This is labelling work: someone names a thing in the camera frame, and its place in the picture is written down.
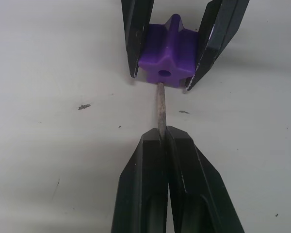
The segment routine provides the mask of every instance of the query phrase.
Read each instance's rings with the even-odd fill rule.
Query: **dark speck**
[[[179,111],[180,113],[185,113],[185,114],[190,114],[190,113],[188,113],[188,112],[186,112],[186,111],[183,111],[183,110],[181,110],[181,111]]]
[[[81,105],[81,106],[79,107],[79,110],[82,110],[82,109],[88,108],[88,107],[90,107],[90,106],[91,106],[90,104]]]
[[[55,194],[56,194],[56,191],[57,191],[57,189],[58,189],[59,181],[60,181],[60,178],[58,179],[58,182],[57,182],[56,188],[55,188],[55,190],[54,190],[54,192],[53,192],[52,200],[54,199]]]

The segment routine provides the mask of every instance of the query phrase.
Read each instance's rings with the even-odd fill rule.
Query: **purple plastic star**
[[[179,87],[180,80],[195,74],[197,32],[183,28],[181,17],[166,24],[150,24],[138,65],[147,71],[149,83]]]

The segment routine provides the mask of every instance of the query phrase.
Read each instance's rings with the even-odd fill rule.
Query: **metal rod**
[[[162,141],[165,140],[166,131],[166,103],[163,83],[157,84],[157,123]]]

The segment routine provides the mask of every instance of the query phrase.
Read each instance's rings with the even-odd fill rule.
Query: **white surface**
[[[166,1],[153,23],[198,29],[207,1]],[[0,0],[0,233],[110,232],[118,177],[156,126],[124,44],[120,0]],[[166,101],[244,230],[291,233],[291,0],[252,0],[213,69]]]

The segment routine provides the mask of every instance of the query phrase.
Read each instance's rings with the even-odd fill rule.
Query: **purple star bead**
[[[150,24],[138,66],[147,71],[149,83],[179,87],[180,80],[195,74],[197,32],[183,28],[179,15],[166,24]]]

